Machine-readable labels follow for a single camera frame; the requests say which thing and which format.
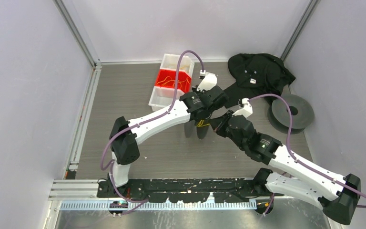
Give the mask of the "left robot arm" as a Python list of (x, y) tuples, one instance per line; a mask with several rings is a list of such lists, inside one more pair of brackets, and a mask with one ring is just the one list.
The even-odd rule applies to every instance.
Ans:
[(146, 116), (115, 120), (106, 148), (112, 152), (109, 192), (120, 198), (126, 194), (131, 164), (140, 157), (139, 145), (151, 136), (175, 125), (199, 122), (228, 102), (228, 95), (219, 86), (210, 90), (183, 94), (169, 106)]

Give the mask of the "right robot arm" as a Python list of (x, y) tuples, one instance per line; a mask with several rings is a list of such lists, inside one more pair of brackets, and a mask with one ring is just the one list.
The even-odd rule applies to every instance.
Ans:
[(256, 162), (278, 168), (295, 177), (290, 180), (261, 168), (254, 177), (253, 190), (260, 196), (268, 192), (295, 197), (319, 208), (343, 225), (350, 225), (360, 199), (361, 180), (354, 174), (343, 176), (326, 170), (309, 160), (288, 152), (277, 139), (259, 133), (251, 121), (229, 110), (210, 119), (214, 132), (227, 137)]

